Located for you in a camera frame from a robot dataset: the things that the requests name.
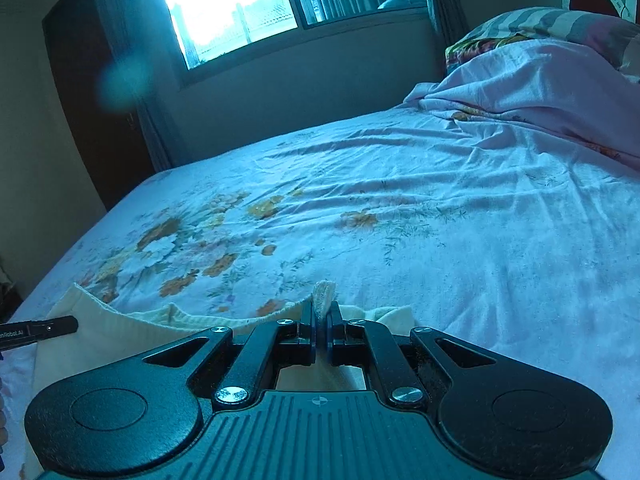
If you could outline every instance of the bed sheet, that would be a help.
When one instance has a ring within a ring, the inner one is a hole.
[[[421,324],[592,388],[614,415],[599,471],[634,478],[637,103],[640,86],[587,47],[505,46],[391,110],[147,180],[14,320],[43,317],[73,282],[125,313],[173,302],[251,317],[332,280],[341,303],[410,304]],[[8,471],[22,463],[33,353],[2,365]]]

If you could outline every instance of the folded cloth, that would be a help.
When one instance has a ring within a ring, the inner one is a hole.
[[[332,282],[319,282],[314,287],[312,297],[318,320],[324,319],[334,292],[335,284]],[[192,316],[170,303],[157,310],[125,315],[113,310],[79,285],[73,285],[51,309],[47,318],[75,316],[78,331],[38,343],[33,395],[66,377],[171,343],[211,326],[228,326],[235,334],[247,334],[258,324],[270,320],[283,317],[300,319],[301,312],[302,301],[299,301],[287,303],[265,317],[227,319]],[[365,311],[356,306],[341,305],[340,312],[344,319],[368,319],[383,323],[398,335],[408,335],[415,326],[414,316],[408,306]],[[361,390],[364,389],[364,379],[359,368],[335,368],[318,361],[311,367],[285,368],[278,377],[277,388],[307,391]],[[42,473],[42,468],[28,442],[26,450],[24,476],[31,480]]]

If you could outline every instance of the striped pillow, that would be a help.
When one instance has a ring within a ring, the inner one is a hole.
[[[447,49],[447,74],[483,52],[513,41],[554,38],[590,46],[621,74],[640,80],[640,26],[581,10],[529,7],[483,23]]]

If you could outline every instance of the door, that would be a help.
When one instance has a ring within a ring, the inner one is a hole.
[[[60,0],[42,27],[67,123],[109,210],[155,173],[138,116],[135,109],[108,112],[98,101],[98,83],[113,56],[94,0]]]

